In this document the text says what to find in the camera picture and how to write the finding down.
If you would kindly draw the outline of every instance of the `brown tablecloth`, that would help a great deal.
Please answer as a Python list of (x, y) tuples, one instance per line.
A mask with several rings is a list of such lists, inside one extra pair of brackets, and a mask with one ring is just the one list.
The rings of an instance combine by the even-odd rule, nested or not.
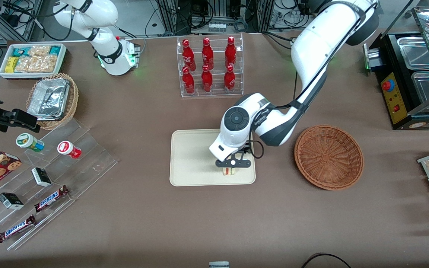
[[(284, 105), (295, 80), (290, 52), (261, 34), (244, 38), (245, 93)], [(150, 39), (140, 67), (120, 77), (100, 67), (88, 42), (66, 44), (64, 72), (80, 90), (76, 118), (119, 163), (20, 249), (0, 245), (0, 267), (300, 267), (316, 252), (353, 267), (429, 267), (429, 184), (416, 163), (429, 155), (429, 131), (391, 130), (360, 46), (335, 56), (292, 138), (256, 160), (254, 184), (174, 187), (171, 134), (218, 128), (236, 100), (182, 99), (175, 43)], [(33, 84), (1, 79), (2, 107), (24, 109)], [(365, 170), (353, 187), (321, 190), (296, 168), (296, 138), (316, 124), (360, 144)], [(0, 150), (22, 154), (14, 143), (22, 132), (0, 133)], [(322, 257), (308, 267), (342, 264)]]

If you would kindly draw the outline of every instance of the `coca-cola bottle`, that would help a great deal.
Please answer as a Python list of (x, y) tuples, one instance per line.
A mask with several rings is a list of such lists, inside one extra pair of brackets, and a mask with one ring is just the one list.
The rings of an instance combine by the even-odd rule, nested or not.
[(207, 64), (203, 66), (201, 81), (203, 82), (203, 90), (206, 93), (210, 93), (213, 89), (213, 75), (211, 75), (210, 68)]
[(230, 66), (235, 66), (236, 64), (236, 47), (235, 47), (235, 38), (233, 36), (228, 37), (228, 46), (225, 50), (225, 65), (226, 68)]
[(186, 94), (193, 95), (194, 94), (194, 79), (193, 76), (190, 74), (190, 70), (188, 67), (183, 66), (183, 87), (185, 88)]
[(183, 61), (185, 66), (188, 66), (190, 71), (196, 70), (196, 64), (194, 63), (193, 49), (190, 48), (190, 42), (188, 39), (182, 41), (183, 44)]
[(235, 90), (235, 74), (233, 73), (233, 66), (230, 65), (226, 68), (225, 73), (225, 91), (226, 93), (233, 93)]
[(201, 51), (203, 57), (203, 64), (207, 64), (208, 68), (212, 70), (215, 67), (213, 59), (213, 48), (210, 45), (210, 39), (208, 37), (203, 38), (203, 51)]

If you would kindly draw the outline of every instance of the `round wicker basket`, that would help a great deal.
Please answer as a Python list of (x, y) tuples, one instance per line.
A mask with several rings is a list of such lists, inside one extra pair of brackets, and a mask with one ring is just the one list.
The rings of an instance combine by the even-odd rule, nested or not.
[[(45, 77), (41, 80), (49, 80), (49, 79), (55, 79), (55, 78), (64, 78), (70, 82), (70, 88), (69, 88), (69, 96), (67, 96), (67, 103), (66, 108), (64, 111), (64, 117), (63, 119), (59, 121), (38, 121), (37, 124), (41, 126), (42, 129), (46, 130), (53, 130), (59, 125), (65, 124), (74, 117), (75, 110), (77, 108), (77, 101), (79, 100), (79, 90), (77, 89), (77, 85), (74, 83), (72, 78), (65, 73), (58, 73), (54, 74), (48, 77)], [(32, 94), (34, 93), (34, 88), (36, 85), (32, 87), (31, 92), (29, 93), (28, 100), (26, 101), (26, 110), (29, 108), (29, 104), (31, 103)]]
[(357, 142), (330, 125), (309, 127), (299, 136), (294, 158), (300, 172), (312, 184), (326, 190), (342, 190), (362, 175), (364, 158)]

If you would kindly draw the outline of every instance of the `yellow control panel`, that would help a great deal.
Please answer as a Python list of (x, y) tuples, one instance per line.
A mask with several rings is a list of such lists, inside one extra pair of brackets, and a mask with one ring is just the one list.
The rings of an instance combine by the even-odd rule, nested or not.
[(385, 80), (380, 84), (383, 91), (383, 97), (387, 103), (388, 112), (393, 124), (400, 122), (402, 119), (407, 117), (407, 110), (405, 104), (401, 98), (400, 90), (398, 90), (397, 80), (395, 75), (391, 73)]

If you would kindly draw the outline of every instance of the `acrylic display shelf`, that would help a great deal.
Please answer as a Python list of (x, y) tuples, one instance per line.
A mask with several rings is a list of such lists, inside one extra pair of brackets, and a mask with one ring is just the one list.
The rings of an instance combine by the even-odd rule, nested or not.
[[(24, 203), (19, 210), (7, 209), (0, 202), (0, 233), (4, 232), (34, 214), (37, 224), (27, 227), (2, 243), (7, 250), (17, 249), (39, 232), (63, 210), (75, 202), (90, 186), (109, 171), (117, 161), (100, 146), (89, 134), (89, 129), (72, 119), (49, 132), (41, 140), (45, 143), (44, 150), (36, 153), (26, 150), (21, 158), (23, 165), (0, 182), (0, 193), (15, 193)], [(58, 153), (57, 145), (63, 140), (72, 142), (82, 150), (78, 159)], [(36, 184), (31, 169), (44, 168), (52, 185), (42, 187)], [(69, 189), (65, 195), (36, 214), (34, 205), (66, 185)]]
[[(235, 89), (233, 93), (225, 92), (225, 49), (228, 44), (228, 37), (233, 36), (235, 38), (235, 47), (236, 47), (236, 64), (234, 66), (233, 73), (235, 74)], [(180, 77), (180, 90), (182, 97), (210, 97), (210, 96), (230, 96), (230, 95), (243, 95), (244, 93), (244, 61), (243, 61), (243, 35), (242, 34), (232, 34), (232, 35), (211, 35), (210, 44), (213, 48), (214, 54), (214, 68), (211, 70), (213, 75), (213, 90), (211, 93), (206, 93), (203, 90), (203, 84), (201, 83), (201, 74), (203, 73), (203, 59), (201, 57), (201, 51), (203, 50), (203, 41), (200, 40), (191, 40), (190, 47), (194, 53), (194, 62), (196, 63), (196, 70), (191, 72), (191, 75), (194, 78), (194, 94), (188, 95), (183, 87), (182, 80), (182, 68), (184, 66), (183, 61), (183, 46), (181, 44), (182, 40), (177, 38), (177, 60), (178, 60), (178, 76)]]

